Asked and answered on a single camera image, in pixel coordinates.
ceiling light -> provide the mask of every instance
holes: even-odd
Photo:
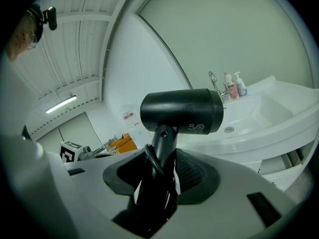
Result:
[[[66,99],[66,100],[64,100],[64,101],[62,101],[62,102],[60,102],[60,103],[58,103],[57,105],[55,105],[54,107],[52,107],[51,109],[49,109],[49,110],[47,110],[47,111],[45,111],[45,112],[46,112],[47,114],[49,114],[49,113],[53,112],[54,110],[60,108],[61,106],[66,105],[67,103],[69,103],[69,102],[71,102],[71,101],[73,101],[73,100],[76,100],[76,96],[69,97],[68,99]]]

person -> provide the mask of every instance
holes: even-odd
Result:
[[[2,60],[4,60],[2,61],[2,64],[6,63],[5,60],[7,59],[10,62],[13,62],[25,51],[35,48],[42,37],[43,25],[47,23],[49,23],[49,28],[51,30],[55,30],[57,28],[55,8],[50,7],[48,10],[42,12],[40,5],[38,5],[37,3],[31,4],[29,8],[25,11],[24,15],[22,16],[21,20],[19,21],[14,32],[12,33],[12,36],[10,37],[9,41],[7,42],[4,48],[4,54],[6,56],[2,57]],[[5,88],[6,85],[12,85],[9,84],[8,80],[6,80],[10,79],[11,81],[13,81],[15,78],[10,73],[10,70],[4,70],[4,72],[2,72],[1,75],[3,76],[3,79],[1,79],[3,81],[3,83],[1,83],[2,88]],[[18,79],[15,80],[15,85],[18,85],[20,88],[23,88],[23,84],[19,84]],[[26,103],[26,106],[30,105],[31,100],[33,100],[30,97],[30,95],[27,95],[27,90],[25,89],[20,91],[20,95],[18,95],[18,97],[11,99],[17,100],[19,97],[21,98],[21,102],[24,101]],[[0,97],[0,100],[3,101],[2,103],[8,103],[8,101],[11,99],[5,96]],[[19,128],[19,125],[23,125],[21,123],[25,118],[24,116],[20,116],[21,118],[19,120],[16,119],[15,121],[12,121],[10,118],[12,117],[11,115],[16,112],[15,107],[13,105],[10,105],[10,108],[6,110],[7,111],[1,109],[0,111],[2,125],[0,133],[7,133],[13,135],[14,133],[16,133],[16,130],[14,128]],[[31,139],[25,125],[22,130],[22,135],[27,139]]]
[[[43,24],[43,12],[40,5],[34,3],[25,11],[5,47],[10,61],[36,47],[43,33]]]

glasses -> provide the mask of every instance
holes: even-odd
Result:
[[[34,15],[30,11],[26,11],[25,20],[23,24],[23,30],[28,33],[29,38],[26,40],[26,48],[28,50],[35,48],[37,44],[37,38],[34,34],[34,29],[36,28],[36,21]]]

chrome faucet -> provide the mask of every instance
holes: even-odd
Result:
[[[217,85],[216,85],[216,82],[217,82],[217,78],[215,77],[215,75],[213,74],[212,71],[208,71],[208,75],[209,75],[209,78],[212,82],[212,84],[214,85],[214,88],[215,88],[215,91],[219,94],[222,102],[224,103],[224,97],[229,93],[228,92],[228,89],[227,89],[227,86],[226,86],[226,83],[224,83],[224,87],[225,87],[225,91],[224,92],[220,92]]]

